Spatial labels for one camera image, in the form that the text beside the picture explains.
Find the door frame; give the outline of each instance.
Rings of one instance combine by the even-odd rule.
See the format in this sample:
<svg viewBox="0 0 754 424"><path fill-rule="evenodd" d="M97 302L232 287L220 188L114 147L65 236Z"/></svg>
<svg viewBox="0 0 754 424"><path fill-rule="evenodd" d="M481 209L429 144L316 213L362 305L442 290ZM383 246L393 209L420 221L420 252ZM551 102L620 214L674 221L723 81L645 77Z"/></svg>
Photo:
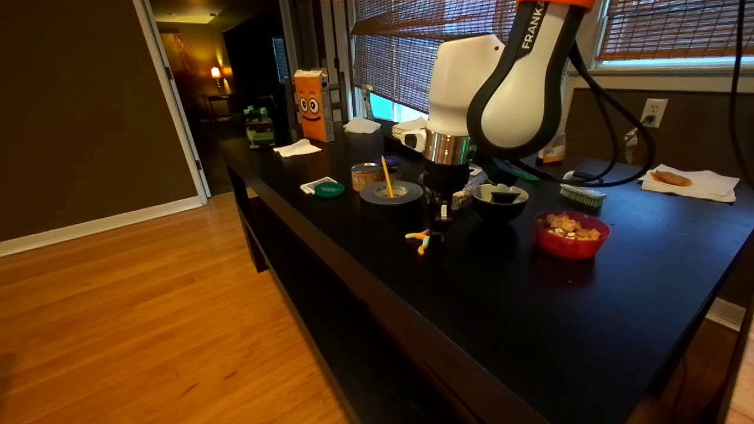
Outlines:
<svg viewBox="0 0 754 424"><path fill-rule="evenodd" d="M176 136L180 136L180 144L182 144L182 150L183 150L183 157L187 157L187 166L189 166L189 175L190 175L194 186L196 186L196 195L197 195L200 202L207 202L213 192L210 192L210 184L207 184L207 177L206 177L206 170L202 170L202 162L200 162L200 155L197 155L189 120L187 120L187 111L183 111L183 103L182 103L182 97L180 97L180 88L175 86L175 77L171 77L171 68L169 68L169 61L168 61L168 54L166 54L166 48L162 48L161 31L157 31L157 24L154 18L151 5L149 5L149 0L131 0L131 2L134 2L134 9L136 9L136 17L140 17L140 27L141 27L141 34L144 34L144 40L147 40L147 48L149 48L151 63L156 67L156 73L157 73L157 81L161 81L161 89L162 89L171 124L176 130Z"/></svg>

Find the window blinds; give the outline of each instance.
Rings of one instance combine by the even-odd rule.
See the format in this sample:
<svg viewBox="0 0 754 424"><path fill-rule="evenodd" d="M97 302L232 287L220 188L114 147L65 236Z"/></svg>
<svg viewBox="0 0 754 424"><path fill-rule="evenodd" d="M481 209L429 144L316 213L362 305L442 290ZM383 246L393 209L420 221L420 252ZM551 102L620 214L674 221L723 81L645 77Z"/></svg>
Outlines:
<svg viewBox="0 0 754 424"><path fill-rule="evenodd" d="M754 53L746 0L744 54ZM730 57L737 0L611 0L598 60Z"/></svg>
<svg viewBox="0 0 754 424"><path fill-rule="evenodd" d="M381 97L427 111L427 88L442 40L506 38L514 0L355 0L354 81Z"/></svg>

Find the baseboard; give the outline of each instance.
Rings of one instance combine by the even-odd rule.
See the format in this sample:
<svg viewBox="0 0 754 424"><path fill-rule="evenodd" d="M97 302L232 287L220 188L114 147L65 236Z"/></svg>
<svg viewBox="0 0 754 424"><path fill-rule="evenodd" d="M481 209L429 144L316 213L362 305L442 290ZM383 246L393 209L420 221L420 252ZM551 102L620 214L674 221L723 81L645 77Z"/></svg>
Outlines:
<svg viewBox="0 0 754 424"><path fill-rule="evenodd" d="M733 333L739 333L744 323L744 313L746 313L744 307L716 298L707 310L707 320L730 327Z"/></svg>
<svg viewBox="0 0 754 424"><path fill-rule="evenodd" d="M194 209L200 206L206 206L200 199L183 199L183 201L162 202L162 206L154 206L154 207L144 207L144 209L131 209L131 213L123 213L123 214L114 214L114 216L104 216L104 219L94 219L94 221L82 221L82 225L61 226L61 229L51 229L51 230L42 230L42 233L30 233L23 237L2 240L0 257L37 250L44 246L57 246L63 240L74 240L74 237L121 229L121 226L131 226L140 221L157 219L166 214L176 214L176 213Z"/></svg>

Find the black cable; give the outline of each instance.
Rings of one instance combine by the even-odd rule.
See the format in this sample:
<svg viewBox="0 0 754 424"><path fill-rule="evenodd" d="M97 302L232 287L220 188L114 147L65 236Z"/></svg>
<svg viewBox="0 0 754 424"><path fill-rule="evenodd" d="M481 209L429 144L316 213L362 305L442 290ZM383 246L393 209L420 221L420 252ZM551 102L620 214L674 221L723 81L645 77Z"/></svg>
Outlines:
<svg viewBox="0 0 754 424"><path fill-rule="evenodd" d="M737 139L737 81L739 81L739 61L744 57L744 13L746 13L746 2L739 0L737 18L735 18L733 81L730 81L730 95L729 95L729 133L730 133L733 153L739 167L739 177L754 188L754 177L749 175L746 157Z"/></svg>
<svg viewBox="0 0 754 424"><path fill-rule="evenodd" d="M551 175L547 175L547 173L541 173L541 170L535 170L535 167L530 167L530 166L526 166L526 162L521 162L521 161L512 161L512 162L518 166L518 167L524 167L524 170L530 173L530 175L538 175L540 180L561 181L561 184L573 184L573 186L621 186L621 184L630 184L630 181L640 180L640 177L653 167L653 162L656 162L656 141L653 141L653 136L647 135L647 130L644 128L644 123L640 123L630 108L624 108L616 97L611 97L611 95L590 75L587 63L584 63L584 57L583 57L583 53L580 53L577 45L573 45L573 49L570 49L568 57L570 57L570 63L576 67L576 71L587 81L587 86L590 86L590 89L594 91L594 97L601 100L601 102L597 102L597 103L598 103L598 108L601 108L601 113L603 113L603 117L606 117L606 124L609 124L609 133L611 133L611 141L612 141L612 157L611 157L609 167L601 170L597 177L587 177L587 180L583 180L583 181L573 181L573 180L564 181L564 180L557 180L557 177L551 177ZM606 108L603 102L609 102L620 115L624 115L624 117L638 130L638 135L640 135L640 139L644 139L644 144L645 144L644 166L640 166L633 175L630 175L630 177L624 177L624 180L616 180L616 181L601 181L601 177L606 177L606 175L616 167L616 162L618 162L618 136L616 136L612 120L611 120L609 113L603 111L603 108Z"/></svg>

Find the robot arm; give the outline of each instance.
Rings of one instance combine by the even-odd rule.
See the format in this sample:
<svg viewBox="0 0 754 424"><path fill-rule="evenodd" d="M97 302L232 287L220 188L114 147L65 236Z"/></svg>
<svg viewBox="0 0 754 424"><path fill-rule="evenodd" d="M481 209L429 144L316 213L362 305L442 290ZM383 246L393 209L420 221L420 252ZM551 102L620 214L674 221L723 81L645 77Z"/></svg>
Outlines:
<svg viewBox="0 0 754 424"><path fill-rule="evenodd" d="M594 0L521 0L506 48L475 89L466 124L493 157L524 157L550 144L561 123L568 53Z"/></svg>
<svg viewBox="0 0 754 424"><path fill-rule="evenodd" d="M518 0L506 45L479 36L439 48L427 133L393 133L425 153L425 186L439 206L466 184L472 144L488 157L524 157L553 139L566 60L592 5Z"/></svg>

